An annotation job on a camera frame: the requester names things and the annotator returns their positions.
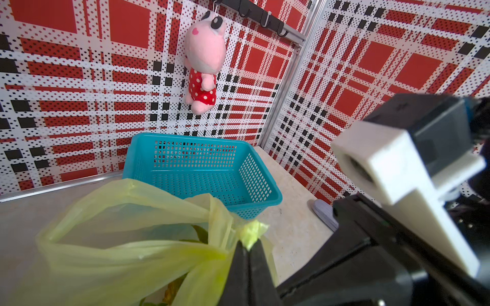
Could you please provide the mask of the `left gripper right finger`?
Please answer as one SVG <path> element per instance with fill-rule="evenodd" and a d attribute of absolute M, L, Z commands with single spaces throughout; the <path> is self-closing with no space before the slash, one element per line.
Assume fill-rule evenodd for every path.
<path fill-rule="evenodd" d="M 273 284 L 273 279 L 261 240 L 255 242 L 249 252 L 248 303 L 252 306 L 283 305 Z"/>

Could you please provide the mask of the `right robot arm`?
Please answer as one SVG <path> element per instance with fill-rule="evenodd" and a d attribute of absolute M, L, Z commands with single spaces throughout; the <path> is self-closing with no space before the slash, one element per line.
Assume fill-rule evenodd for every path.
<path fill-rule="evenodd" d="M 337 136 L 361 190 L 284 305 L 489 304 L 489 99 L 397 94 Z"/>

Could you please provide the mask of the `green-yellow pineapple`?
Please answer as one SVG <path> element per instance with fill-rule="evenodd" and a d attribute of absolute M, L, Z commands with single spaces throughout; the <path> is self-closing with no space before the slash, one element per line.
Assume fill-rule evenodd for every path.
<path fill-rule="evenodd" d="M 201 243 L 201 244 L 208 244 L 208 231 L 204 229 L 203 227 L 199 225 L 192 225 L 193 229 L 195 230 L 198 239 L 193 240 L 193 239 L 182 239 L 182 242 L 193 242 L 193 243 Z M 148 298 L 143 298 L 139 302 L 139 306 L 142 305 L 172 305 L 174 302 L 174 299 L 182 286 L 182 283 L 186 279 L 187 274 L 182 275 L 178 279 L 172 281 L 167 285 L 167 288 L 165 289 L 165 292 L 163 293 L 163 297 L 161 300 L 159 300 L 157 303 L 156 302 L 149 302 Z"/>

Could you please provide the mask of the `green plastic bag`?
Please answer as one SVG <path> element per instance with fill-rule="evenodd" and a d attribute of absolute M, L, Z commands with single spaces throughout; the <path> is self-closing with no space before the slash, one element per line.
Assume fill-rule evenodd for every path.
<path fill-rule="evenodd" d="M 192 225 L 208 231 L 197 240 Z M 36 237 L 38 254 L 8 305 L 137 305 L 187 274 L 173 305 L 216 305 L 238 241 L 261 240 L 278 276 L 268 227 L 240 218 L 210 194 L 180 199 L 133 179 L 84 196 Z"/>

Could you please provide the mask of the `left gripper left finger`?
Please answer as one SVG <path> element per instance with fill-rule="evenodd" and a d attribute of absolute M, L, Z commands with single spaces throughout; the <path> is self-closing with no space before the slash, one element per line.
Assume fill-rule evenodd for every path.
<path fill-rule="evenodd" d="M 218 306 L 249 305 L 249 251 L 238 241 Z"/>

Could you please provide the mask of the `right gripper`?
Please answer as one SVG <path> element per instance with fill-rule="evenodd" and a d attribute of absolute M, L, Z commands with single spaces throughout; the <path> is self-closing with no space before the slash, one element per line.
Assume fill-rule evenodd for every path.
<path fill-rule="evenodd" d="M 365 196 L 334 202 L 338 229 L 278 287 L 285 305 L 488 305 L 489 223 L 482 205 L 450 218 L 477 249 L 471 277 Z"/>

